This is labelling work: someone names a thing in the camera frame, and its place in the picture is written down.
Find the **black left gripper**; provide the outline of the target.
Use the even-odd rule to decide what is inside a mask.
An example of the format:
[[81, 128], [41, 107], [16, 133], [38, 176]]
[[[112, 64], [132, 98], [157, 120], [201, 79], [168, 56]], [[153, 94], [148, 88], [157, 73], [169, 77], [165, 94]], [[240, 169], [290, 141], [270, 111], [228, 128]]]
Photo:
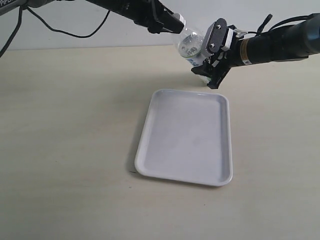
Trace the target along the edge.
[[185, 27], [172, 11], [163, 11], [159, 0], [116, 0], [109, 10], [146, 27], [152, 34], [180, 34]]

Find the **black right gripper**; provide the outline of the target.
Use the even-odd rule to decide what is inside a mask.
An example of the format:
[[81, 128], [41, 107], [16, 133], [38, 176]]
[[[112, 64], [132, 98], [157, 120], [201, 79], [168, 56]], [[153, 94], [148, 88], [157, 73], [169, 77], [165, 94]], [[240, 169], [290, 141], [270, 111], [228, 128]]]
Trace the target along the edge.
[[205, 57], [202, 54], [205, 57], [203, 64], [191, 69], [195, 75], [210, 77], [207, 86], [212, 90], [217, 90], [219, 88], [220, 84], [231, 70], [230, 67], [223, 65], [228, 61], [228, 55], [234, 50], [236, 43], [244, 38], [243, 30], [234, 25], [227, 25], [227, 27], [228, 35], [225, 46], [223, 46], [218, 53], [215, 53], [210, 57]]

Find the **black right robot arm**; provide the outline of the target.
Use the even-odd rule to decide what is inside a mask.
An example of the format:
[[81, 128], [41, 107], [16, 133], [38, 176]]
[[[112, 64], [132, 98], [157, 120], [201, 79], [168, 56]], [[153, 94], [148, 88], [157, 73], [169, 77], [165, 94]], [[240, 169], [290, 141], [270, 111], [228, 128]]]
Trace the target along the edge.
[[231, 68], [300, 61], [319, 54], [319, 13], [291, 17], [264, 31], [271, 18], [269, 14], [250, 38], [245, 38], [248, 31], [228, 25], [224, 18], [217, 19], [207, 29], [201, 45], [204, 60], [191, 71], [206, 77], [210, 89], [218, 89]]

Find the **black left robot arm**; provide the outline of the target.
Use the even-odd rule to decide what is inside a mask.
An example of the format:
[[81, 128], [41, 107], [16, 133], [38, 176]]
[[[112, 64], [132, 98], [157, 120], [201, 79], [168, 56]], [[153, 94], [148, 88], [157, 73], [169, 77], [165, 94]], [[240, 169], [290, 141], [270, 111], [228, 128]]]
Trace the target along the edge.
[[101, 24], [89, 35], [75, 35], [49, 26], [32, 9], [51, 3], [50, 0], [2, 0], [0, 14], [4, 15], [19, 8], [18, 26], [21, 25], [23, 10], [29, 11], [38, 18], [49, 30], [71, 37], [85, 39], [93, 36], [106, 22], [110, 12], [132, 20], [136, 25], [147, 28], [151, 34], [180, 34], [184, 29], [184, 21], [158, 0], [90, 0], [90, 3], [108, 10]]

